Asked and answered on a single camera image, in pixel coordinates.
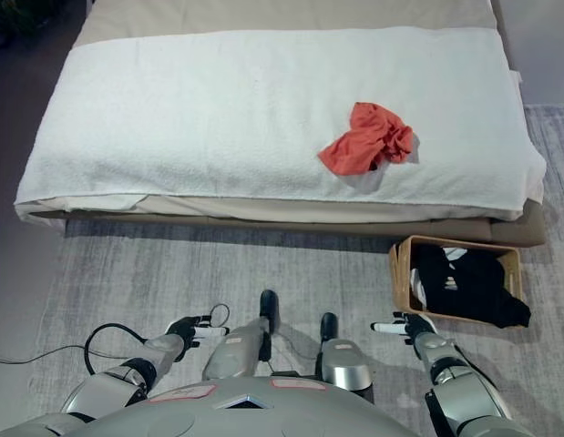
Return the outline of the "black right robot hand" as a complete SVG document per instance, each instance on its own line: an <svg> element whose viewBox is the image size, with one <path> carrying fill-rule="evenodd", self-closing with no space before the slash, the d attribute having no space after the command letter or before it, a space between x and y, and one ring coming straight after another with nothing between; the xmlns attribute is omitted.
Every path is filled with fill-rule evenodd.
<svg viewBox="0 0 564 437"><path fill-rule="evenodd" d="M373 332L393 334L405 337L405 343L413 345L418 335L423 333L437 333L434 323L426 316L402 311L393 312L394 320L390 323L372 322Z"/></svg>

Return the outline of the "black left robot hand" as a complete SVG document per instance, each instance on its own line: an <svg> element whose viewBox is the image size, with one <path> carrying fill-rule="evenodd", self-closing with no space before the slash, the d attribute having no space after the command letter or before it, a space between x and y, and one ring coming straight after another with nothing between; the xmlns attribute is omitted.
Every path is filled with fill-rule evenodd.
<svg viewBox="0 0 564 437"><path fill-rule="evenodd" d="M186 352L190 349L198 348L202 340L212 337L224 337L229 332L230 330L227 327L213 326L210 315L184 317L172 322L167 329L167 334L176 334L184 342L182 351L174 361L180 362Z"/></svg>

